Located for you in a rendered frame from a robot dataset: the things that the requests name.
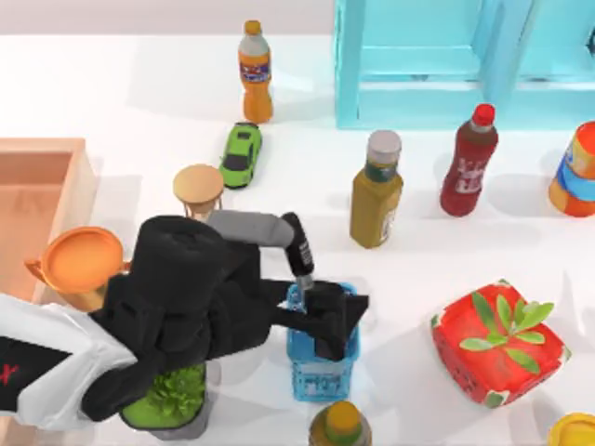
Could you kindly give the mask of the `blue basket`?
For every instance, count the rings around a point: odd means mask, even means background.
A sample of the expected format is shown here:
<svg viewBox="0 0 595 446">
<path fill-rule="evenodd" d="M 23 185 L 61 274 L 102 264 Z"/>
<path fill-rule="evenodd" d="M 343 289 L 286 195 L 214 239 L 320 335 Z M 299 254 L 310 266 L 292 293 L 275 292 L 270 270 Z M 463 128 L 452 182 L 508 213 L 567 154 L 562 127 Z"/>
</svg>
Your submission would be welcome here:
<svg viewBox="0 0 595 446">
<path fill-rule="evenodd" d="M 288 329 L 286 353 L 291 361 L 295 400 L 333 402 L 350 395 L 353 363 L 360 354 L 360 333 L 356 326 L 346 346 L 342 361 L 330 361 L 315 355 L 314 339 L 297 330 Z"/>
</svg>

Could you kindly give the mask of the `olive bottle with yellow cap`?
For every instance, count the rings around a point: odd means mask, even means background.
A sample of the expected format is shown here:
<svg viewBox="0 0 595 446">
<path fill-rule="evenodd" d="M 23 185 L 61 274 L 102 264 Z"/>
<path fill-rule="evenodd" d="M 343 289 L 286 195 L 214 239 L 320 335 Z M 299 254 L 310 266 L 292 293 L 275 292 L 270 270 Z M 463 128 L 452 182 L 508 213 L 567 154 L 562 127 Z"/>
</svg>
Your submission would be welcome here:
<svg viewBox="0 0 595 446">
<path fill-rule="evenodd" d="M 336 401 L 313 418 L 309 446 L 372 446 L 372 429 L 354 404 Z"/>
</svg>

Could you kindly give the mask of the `olive bottle with grey cap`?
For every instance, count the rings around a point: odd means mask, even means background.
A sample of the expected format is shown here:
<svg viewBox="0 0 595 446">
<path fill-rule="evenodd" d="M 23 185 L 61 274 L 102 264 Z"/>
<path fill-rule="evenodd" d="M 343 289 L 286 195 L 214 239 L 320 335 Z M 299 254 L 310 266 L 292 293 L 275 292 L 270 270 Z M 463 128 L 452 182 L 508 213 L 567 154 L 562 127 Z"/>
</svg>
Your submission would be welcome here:
<svg viewBox="0 0 595 446">
<path fill-rule="evenodd" d="M 402 142 L 391 130 L 373 132 L 364 167 L 352 181 L 350 236 L 366 249 L 379 247 L 389 237 L 403 192 L 398 171 Z"/>
</svg>

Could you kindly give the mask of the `green plant in grey pot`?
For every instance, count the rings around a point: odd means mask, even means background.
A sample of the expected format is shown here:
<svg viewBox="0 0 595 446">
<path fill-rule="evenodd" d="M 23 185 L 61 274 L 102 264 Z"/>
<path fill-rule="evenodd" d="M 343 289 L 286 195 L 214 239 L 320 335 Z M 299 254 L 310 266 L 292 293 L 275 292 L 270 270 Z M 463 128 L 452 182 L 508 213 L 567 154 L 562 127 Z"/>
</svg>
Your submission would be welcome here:
<svg viewBox="0 0 595 446">
<path fill-rule="evenodd" d="M 120 417 L 161 441 L 194 440 L 205 433 L 210 410 L 206 367 L 198 364 L 156 376 L 147 394 L 125 407 Z"/>
</svg>

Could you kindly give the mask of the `wooden hourglass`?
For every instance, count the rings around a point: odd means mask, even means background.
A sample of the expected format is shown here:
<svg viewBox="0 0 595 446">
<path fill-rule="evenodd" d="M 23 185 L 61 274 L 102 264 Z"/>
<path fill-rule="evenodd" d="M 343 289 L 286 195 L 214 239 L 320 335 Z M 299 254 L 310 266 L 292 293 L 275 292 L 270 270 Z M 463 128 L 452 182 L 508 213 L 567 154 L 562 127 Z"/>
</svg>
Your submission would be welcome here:
<svg viewBox="0 0 595 446">
<path fill-rule="evenodd" d="M 213 210 L 222 207 L 223 176 L 208 164 L 189 165 L 176 174 L 173 192 L 182 203 L 185 216 L 206 221 Z"/>
</svg>

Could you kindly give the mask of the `green toy car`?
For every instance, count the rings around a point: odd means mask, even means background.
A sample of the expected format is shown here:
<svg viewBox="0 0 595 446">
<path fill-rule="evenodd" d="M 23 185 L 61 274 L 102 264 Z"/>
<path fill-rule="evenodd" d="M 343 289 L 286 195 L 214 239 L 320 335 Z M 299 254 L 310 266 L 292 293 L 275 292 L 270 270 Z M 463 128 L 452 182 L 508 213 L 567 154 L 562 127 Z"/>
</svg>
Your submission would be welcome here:
<svg viewBox="0 0 595 446">
<path fill-rule="evenodd" d="M 239 122 L 233 126 L 219 166 L 226 188 L 241 189 L 250 184 L 261 147 L 262 134 L 258 125 Z"/>
</svg>

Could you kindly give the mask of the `red plant pot with leaves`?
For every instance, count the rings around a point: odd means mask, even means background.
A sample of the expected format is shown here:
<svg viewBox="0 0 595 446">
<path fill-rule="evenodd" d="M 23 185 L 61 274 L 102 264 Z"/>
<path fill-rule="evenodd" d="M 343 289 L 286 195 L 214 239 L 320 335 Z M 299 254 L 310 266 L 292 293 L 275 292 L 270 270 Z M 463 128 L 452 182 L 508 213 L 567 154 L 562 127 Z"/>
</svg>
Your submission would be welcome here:
<svg viewBox="0 0 595 446">
<path fill-rule="evenodd" d="M 501 279 L 436 313 L 431 335 L 445 369 L 468 397 L 491 409 L 555 374 L 571 350 L 546 324 L 551 302 L 528 302 Z"/>
</svg>

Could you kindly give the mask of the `orange trophy cup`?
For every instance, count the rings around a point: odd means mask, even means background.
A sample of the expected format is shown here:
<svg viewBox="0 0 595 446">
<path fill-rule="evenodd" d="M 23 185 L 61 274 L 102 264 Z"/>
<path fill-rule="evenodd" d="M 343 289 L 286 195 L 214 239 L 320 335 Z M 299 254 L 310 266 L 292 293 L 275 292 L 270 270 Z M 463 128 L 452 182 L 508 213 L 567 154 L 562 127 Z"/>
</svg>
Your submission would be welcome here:
<svg viewBox="0 0 595 446">
<path fill-rule="evenodd" d="M 109 230 L 83 226 L 63 232 L 25 268 L 70 306 L 84 312 L 103 305 L 108 280 L 127 272 L 120 240 Z"/>
</svg>

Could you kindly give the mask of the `red bottle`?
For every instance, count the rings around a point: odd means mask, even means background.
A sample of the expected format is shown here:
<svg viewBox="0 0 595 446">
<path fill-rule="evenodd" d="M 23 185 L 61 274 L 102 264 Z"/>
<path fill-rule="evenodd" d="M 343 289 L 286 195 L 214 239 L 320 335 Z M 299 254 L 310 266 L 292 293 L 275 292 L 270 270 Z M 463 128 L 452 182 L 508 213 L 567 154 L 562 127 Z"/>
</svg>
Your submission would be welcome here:
<svg viewBox="0 0 595 446">
<path fill-rule="evenodd" d="M 466 216 L 478 202 L 485 168 L 498 143 L 495 118 L 492 104 L 479 104 L 456 132 L 453 160 L 440 194 L 440 205 L 450 216 Z"/>
</svg>

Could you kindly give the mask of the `light blue rack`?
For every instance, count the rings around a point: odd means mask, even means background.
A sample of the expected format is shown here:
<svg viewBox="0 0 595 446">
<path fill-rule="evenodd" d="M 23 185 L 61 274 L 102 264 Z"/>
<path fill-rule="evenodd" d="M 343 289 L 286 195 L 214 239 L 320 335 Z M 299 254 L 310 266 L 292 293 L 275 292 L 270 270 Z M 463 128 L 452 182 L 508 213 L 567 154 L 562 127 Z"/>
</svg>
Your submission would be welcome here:
<svg viewBox="0 0 595 446">
<path fill-rule="evenodd" d="M 502 130 L 595 120 L 595 0 L 336 0 L 342 128 Z"/>
</svg>

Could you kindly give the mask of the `orange bottle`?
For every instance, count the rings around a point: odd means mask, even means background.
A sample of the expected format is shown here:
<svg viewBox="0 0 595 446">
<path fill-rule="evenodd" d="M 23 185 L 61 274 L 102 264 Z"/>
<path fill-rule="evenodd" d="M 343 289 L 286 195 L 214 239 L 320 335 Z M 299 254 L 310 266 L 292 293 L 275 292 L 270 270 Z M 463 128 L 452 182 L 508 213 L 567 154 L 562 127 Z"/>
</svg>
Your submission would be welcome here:
<svg viewBox="0 0 595 446">
<path fill-rule="evenodd" d="M 273 115 L 269 91 L 271 51 L 258 20 L 247 20 L 238 47 L 240 80 L 244 86 L 244 116 L 255 124 L 268 122 Z"/>
</svg>

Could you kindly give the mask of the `salmon-coloured box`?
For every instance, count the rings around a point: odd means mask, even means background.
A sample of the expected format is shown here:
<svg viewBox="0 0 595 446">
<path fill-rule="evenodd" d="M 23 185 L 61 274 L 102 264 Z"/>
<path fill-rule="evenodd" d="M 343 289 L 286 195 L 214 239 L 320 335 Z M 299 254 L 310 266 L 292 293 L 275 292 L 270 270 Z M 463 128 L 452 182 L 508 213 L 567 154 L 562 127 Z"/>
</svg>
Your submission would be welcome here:
<svg viewBox="0 0 595 446">
<path fill-rule="evenodd" d="M 88 222 L 97 185 L 82 138 L 0 138 L 0 292 L 55 298 L 24 262 Z"/>
</svg>

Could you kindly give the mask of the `yellow round lid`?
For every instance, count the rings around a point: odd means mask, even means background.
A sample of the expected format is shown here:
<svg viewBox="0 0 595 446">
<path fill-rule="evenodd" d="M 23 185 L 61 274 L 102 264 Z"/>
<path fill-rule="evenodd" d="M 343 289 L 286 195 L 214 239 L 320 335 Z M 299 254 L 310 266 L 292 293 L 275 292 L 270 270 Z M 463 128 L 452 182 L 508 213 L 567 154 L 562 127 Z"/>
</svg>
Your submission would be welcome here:
<svg viewBox="0 0 595 446">
<path fill-rule="evenodd" d="M 595 446 L 595 415 L 563 416 L 549 430 L 547 446 Z"/>
</svg>

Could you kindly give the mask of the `orange and blue can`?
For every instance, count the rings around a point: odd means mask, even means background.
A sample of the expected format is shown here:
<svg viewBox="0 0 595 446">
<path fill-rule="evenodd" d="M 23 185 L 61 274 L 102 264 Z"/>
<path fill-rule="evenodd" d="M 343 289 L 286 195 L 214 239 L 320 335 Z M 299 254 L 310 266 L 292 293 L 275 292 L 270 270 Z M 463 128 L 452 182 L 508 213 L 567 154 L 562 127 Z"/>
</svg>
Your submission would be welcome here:
<svg viewBox="0 0 595 446">
<path fill-rule="evenodd" d="M 567 216 L 595 215 L 595 121 L 576 129 L 550 182 L 549 200 Z"/>
</svg>

